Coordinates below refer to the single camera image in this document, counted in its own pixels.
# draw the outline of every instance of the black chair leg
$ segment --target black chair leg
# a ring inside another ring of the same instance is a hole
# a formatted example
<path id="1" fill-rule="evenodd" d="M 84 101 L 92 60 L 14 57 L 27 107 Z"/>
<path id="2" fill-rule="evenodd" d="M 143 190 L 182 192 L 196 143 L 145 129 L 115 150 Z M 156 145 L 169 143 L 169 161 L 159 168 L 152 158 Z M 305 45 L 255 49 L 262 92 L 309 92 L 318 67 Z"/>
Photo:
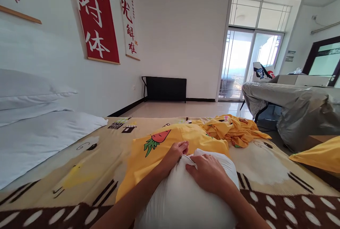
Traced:
<path id="1" fill-rule="evenodd" d="M 242 103 L 242 105 L 241 105 L 240 110 L 242 110 L 242 107 L 243 107 L 244 103 L 245 103 L 245 100 L 243 100 L 243 103 Z"/>

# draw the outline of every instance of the carrot print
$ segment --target carrot print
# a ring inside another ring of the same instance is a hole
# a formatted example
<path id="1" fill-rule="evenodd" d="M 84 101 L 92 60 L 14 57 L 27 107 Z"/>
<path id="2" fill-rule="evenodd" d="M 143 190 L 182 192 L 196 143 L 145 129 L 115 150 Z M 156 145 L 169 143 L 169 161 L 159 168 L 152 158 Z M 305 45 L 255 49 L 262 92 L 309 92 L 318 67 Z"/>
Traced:
<path id="1" fill-rule="evenodd" d="M 148 149 L 148 151 L 146 152 L 145 157 L 149 155 L 151 148 L 155 149 L 157 145 L 165 141 L 170 131 L 171 130 L 167 130 L 161 133 L 154 134 L 151 136 L 150 140 L 146 141 L 146 143 L 144 144 L 144 150 Z"/>

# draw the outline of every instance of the white box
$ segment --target white box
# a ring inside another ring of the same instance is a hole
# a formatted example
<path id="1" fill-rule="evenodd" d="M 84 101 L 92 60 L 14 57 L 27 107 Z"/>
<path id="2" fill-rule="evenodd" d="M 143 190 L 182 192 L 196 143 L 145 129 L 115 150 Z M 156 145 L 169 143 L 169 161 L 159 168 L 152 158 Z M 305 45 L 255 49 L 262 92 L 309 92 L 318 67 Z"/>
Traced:
<path id="1" fill-rule="evenodd" d="M 279 75 L 278 84 L 295 86 L 327 86 L 330 77 L 309 75 Z"/>

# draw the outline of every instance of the glass door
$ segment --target glass door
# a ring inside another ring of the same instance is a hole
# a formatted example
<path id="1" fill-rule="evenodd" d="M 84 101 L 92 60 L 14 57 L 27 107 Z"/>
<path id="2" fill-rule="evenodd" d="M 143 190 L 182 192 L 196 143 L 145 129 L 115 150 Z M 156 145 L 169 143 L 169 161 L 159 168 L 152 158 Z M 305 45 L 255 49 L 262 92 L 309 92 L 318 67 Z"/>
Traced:
<path id="1" fill-rule="evenodd" d="M 275 66 L 283 36 L 284 33 L 229 27 L 219 100 L 242 100 L 243 83 L 253 80 L 253 62 Z"/>
<path id="2" fill-rule="evenodd" d="M 240 100 L 254 30 L 229 28 L 220 82 L 220 100 Z"/>
<path id="3" fill-rule="evenodd" d="M 283 33 L 277 32 L 261 30 L 256 30 L 254 32 L 254 42 L 251 48 L 252 52 L 249 62 L 249 69 L 247 69 L 247 75 L 245 78 L 246 81 L 253 80 L 254 62 L 260 62 L 264 67 L 270 65 L 275 66 L 283 36 Z"/>

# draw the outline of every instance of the gray cover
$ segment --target gray cover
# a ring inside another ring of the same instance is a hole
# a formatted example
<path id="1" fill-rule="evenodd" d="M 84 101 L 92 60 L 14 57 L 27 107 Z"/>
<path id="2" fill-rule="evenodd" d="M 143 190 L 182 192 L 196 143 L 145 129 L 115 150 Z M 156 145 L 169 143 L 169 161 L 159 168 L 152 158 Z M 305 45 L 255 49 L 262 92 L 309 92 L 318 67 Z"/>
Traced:
<path id="1" fill-rule="evenodd" d="M 308 135 L 340 135 L 340 88 L 246 82 L 242 92 L 254 118 L 268 102 L 282 107 L 277 129 L 295 152 L 312 148 Z"/>

